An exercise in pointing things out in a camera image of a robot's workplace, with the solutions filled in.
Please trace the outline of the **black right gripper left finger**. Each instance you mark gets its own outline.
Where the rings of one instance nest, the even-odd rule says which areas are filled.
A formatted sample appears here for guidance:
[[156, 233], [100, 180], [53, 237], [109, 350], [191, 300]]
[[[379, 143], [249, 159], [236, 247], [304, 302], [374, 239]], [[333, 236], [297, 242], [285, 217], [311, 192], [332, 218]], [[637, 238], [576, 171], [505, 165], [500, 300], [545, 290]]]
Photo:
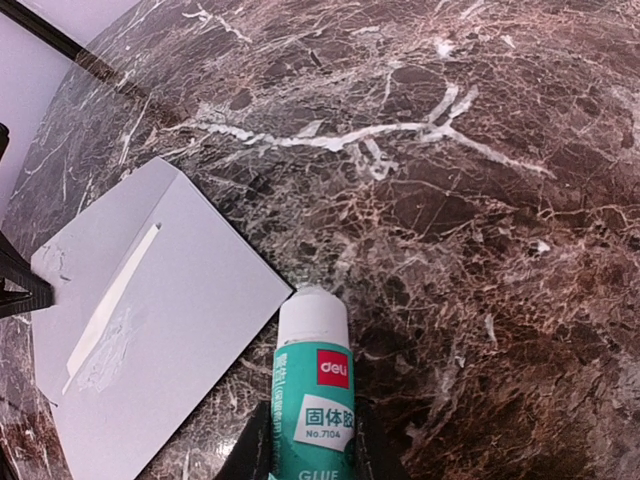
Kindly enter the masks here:
[[216, 480], [267, 480], [271, 473], [270, 403], [260, 401], [248, 418]]

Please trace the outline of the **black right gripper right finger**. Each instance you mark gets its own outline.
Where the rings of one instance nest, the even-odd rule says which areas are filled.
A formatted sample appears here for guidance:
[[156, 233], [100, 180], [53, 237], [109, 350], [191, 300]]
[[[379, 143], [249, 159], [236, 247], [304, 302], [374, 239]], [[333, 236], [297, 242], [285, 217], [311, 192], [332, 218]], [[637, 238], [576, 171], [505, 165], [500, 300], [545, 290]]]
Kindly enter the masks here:
[[364, 398], [356, 398], [355, 478], [360, 480], [410, 480], [392, 449], [381, 421]]

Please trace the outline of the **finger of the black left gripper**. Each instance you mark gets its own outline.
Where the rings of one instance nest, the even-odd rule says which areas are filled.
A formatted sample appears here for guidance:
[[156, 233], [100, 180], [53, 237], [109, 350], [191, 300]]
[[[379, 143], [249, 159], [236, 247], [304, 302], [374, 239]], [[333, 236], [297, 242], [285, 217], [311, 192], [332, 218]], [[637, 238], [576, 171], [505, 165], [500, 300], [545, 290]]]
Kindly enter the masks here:
[[51, 307], [54, 289], [1, 234], [1, 317]]

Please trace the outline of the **small white-capped glue bottle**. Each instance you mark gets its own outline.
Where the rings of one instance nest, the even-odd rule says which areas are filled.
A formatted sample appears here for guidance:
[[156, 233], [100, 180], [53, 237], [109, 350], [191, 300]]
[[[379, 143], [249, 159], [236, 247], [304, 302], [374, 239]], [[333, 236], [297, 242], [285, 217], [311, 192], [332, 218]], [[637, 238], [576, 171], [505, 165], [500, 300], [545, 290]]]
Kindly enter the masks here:
[[353, 479], [355, 376], [344, 303], [320, 287], [279, 310], [271, 398], [274, 479]]

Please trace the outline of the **grey paper envelope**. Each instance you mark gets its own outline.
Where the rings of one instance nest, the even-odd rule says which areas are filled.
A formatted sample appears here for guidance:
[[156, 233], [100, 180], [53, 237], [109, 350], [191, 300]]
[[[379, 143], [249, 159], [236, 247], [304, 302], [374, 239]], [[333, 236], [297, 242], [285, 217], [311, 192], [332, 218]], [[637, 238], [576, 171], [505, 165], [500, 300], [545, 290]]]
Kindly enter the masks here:
[[[154, 223], [161, 230], [62, 395], [69, 355]], [[291, 294], [161, 158], [77, 215], [31, 264], [55, 293], [32, 316], [36, 383], [75, 479], [137, 477]]]

